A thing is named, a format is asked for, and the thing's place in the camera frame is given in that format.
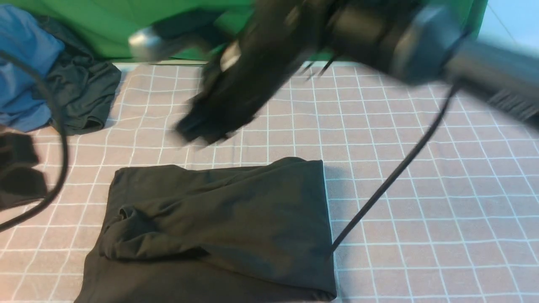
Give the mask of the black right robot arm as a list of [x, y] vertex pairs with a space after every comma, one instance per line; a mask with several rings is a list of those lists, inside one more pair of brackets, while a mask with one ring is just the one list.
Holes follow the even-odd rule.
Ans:
[[186, 142], [226, 140], [321, 50], [410, 86], [443, 81], [538, 129], [538, 58], [480, 42], [449, 8], [416, 0], [258, 0], [208, 64], [174, 127]]

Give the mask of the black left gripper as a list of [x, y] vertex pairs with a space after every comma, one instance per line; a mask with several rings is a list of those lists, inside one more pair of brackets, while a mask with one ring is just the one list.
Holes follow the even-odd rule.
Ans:
[[39, 156], [30, 135], [2, 133], [0, 136], [0, 209], [28, 205], [48, 193], [45, 176], [35, 169]]

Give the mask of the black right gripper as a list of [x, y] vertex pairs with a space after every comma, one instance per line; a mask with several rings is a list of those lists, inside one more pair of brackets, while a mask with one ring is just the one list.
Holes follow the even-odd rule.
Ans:
[[227, 140], [322, 49], [331, 0], [257, 0], [235, 39], [211, 59], [201, 91], [175, 124], [183, 142]]

